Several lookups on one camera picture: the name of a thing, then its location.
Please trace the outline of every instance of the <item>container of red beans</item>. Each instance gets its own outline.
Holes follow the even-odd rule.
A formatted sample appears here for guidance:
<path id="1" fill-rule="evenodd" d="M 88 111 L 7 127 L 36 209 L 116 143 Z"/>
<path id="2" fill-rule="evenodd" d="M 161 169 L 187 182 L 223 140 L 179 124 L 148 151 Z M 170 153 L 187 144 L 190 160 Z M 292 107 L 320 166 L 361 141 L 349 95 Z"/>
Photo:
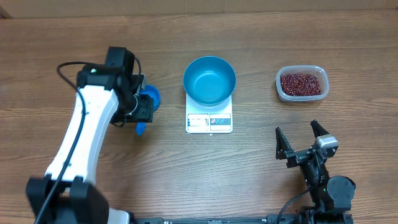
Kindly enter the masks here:
<path id="1" fill-rule="evenodd" d="M 308 102 L 323 99 L 329 92 L 328 75 L 316 65 L 284 67 L 276 75 L 276 88 L 284 102 Z"/>

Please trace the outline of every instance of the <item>wooden tabletop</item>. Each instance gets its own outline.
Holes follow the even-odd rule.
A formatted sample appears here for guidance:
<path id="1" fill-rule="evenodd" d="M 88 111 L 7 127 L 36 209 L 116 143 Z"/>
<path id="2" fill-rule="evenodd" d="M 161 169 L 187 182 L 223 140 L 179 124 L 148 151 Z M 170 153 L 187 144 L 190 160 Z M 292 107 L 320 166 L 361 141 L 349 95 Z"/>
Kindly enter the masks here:
<path id="1" fill-rule="evenodd" d="M 162 104 L 137 137 L 110 126 L 97 187 L 137 217 L 253 217 L 278 213 L 305 189 L 299 168 L 275 159 L 275 128 L 291 145 L 313 143 L 310 121 L 339 140 L 326 166 L 356 182 L 355 223 L 397 223 L 398 11 L 271 12 L 200 16 L 0 21 L 0 223 L 32 223 L 25 197 L 69 124 L 75 93 L 55 73 L 68 61 L 103 63 L 108 46 L 140 59 Z M 186 66 L 203 55 L 237 74 L 231 134 L 185 133 Z M 282 103 L 276 73 L 319 65 L 330 81 L 320 103 Z M 64 69 L 74 80 L 79 67 Z M 309 205 L 310 197 L 287 212 Z"/>

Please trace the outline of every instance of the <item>clear plastic container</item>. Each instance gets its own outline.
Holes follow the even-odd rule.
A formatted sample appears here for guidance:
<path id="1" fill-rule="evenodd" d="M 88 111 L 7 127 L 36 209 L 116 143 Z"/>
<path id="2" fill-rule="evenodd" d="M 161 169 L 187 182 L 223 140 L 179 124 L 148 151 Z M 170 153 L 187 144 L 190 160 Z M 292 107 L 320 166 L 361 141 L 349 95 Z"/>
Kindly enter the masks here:
<path id="1" fill-rule="evenodd" d="M 282 86 L 280 84 L 280 76 L 286 73 L 304 73 L 315 75 L 318 78 L 319 86 L 321 88 L 321 95 L 316 96 L 289 96 L 283 92 Z M 293 65 L 287 66 L 279 70 L 276 75 L 276 88 L 278 90 L 278 95 L 280 100 L 284 102 L 308 102 L 317 101 L 323 99 L 329 92 L 329 79 L 328 75 L 323 68 L 316 65 Z"/>

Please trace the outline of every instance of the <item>wood grain surface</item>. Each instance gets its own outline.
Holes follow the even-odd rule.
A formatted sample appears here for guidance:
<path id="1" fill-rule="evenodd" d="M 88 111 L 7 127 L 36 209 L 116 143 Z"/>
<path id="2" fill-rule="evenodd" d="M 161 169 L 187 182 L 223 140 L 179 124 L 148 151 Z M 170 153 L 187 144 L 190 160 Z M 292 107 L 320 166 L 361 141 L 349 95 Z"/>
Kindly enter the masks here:
<path id="1" fill-rule="evenodd" d="M 299 168 L 275 160 L 280 126 L 296 149 L 313 142 L 312 119 L 339 140 L 326 166 L 352 178 L 356 223 L 398 218 L 398 11 L 268 12 L 202 16 L 0 21 L 0 223 L 32 223 L 25 197 L 69 124 L 75 94 L 63 62 L 104 62 L 108 46 L 139 57 L 162 104 L 145 134 L 110 126 L 97 187 L 137 217 L 253 217 L 277 213 L 305 189 Z M 185 67 L 217 55 L 235 69 L 234 131 L 185 133 Z M 320 103 L 282 103 L 275 76 L 287 65 L 323 67 Z M 79 67 L 63 71 L 74 80 Z M 287 212 L 309 205 L 307 195 Z"/>

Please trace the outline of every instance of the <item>white digital scale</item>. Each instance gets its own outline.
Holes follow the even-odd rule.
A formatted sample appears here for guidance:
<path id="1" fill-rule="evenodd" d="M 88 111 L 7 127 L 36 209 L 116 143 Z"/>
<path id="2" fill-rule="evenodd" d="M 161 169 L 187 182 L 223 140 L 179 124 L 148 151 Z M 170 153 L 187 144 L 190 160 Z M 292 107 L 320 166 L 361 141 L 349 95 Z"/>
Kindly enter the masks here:
<path id="1" fill-rule="evenodd" d="M 216 106 L 202 106 L 187 96 L 185 130 L 187 133 L 231 133 L 232 96 Z"/>

